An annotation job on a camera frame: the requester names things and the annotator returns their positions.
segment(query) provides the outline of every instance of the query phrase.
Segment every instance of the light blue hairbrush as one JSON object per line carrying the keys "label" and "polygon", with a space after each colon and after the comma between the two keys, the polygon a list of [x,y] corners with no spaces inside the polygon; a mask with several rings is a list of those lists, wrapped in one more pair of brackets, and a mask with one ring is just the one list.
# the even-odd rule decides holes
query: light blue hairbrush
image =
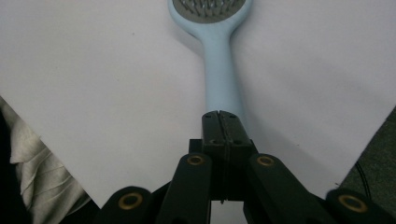
{"label": "light blue hairbrush", "polygon": [[252,0],[168,0],[170,14],[205,48],[206,111],[224,110],[245,120],[233,70],[230,36],[247,16]]}

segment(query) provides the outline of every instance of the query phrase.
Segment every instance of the hairbrush handle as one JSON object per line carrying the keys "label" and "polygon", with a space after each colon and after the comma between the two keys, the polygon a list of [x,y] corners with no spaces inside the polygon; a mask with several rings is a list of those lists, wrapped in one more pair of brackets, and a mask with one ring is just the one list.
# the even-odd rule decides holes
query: hairbrush handle
{"label": "hairbrush handle", "polygon": [[245,120],[229,38],[228,35],[216,35],[202,39],[205,47],[206,111],[224,110]]}

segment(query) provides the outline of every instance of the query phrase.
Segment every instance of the gray fabric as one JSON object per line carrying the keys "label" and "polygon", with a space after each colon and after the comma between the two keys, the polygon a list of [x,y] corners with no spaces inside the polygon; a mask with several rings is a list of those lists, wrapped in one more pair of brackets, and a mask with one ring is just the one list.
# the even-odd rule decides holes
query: gray fabric
{"label": "gray fabric", "polygon": [[33,223],[59,223],[91,198],[1,97],[0,106],[11,129],[10,162],[17,164],[21,196]]}

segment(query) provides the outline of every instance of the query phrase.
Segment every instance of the white surface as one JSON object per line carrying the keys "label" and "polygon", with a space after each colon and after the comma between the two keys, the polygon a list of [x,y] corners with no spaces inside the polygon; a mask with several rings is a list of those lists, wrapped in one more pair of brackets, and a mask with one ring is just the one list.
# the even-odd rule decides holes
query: white surface
{"label": "white surface", "polygon": [[[395,11],[256,0],[233,36],[250,137],[319,196],[395,106]],[[99,205],[172,178],[200,136],[205,84],[201,44],[166,1],[2,0],[0,21],[0,95]]]}

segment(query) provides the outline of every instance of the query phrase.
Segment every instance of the bristle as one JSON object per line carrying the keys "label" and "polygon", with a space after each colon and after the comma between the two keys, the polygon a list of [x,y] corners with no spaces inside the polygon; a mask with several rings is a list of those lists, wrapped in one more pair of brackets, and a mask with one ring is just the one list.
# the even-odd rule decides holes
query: bristle
{"label": "bristle", "polygon": [[233,15],[245,0],[173,0],[173,2],[180,15],[186,19],[213,22],[214,18],[217,18],[215,21],[221,21]]}

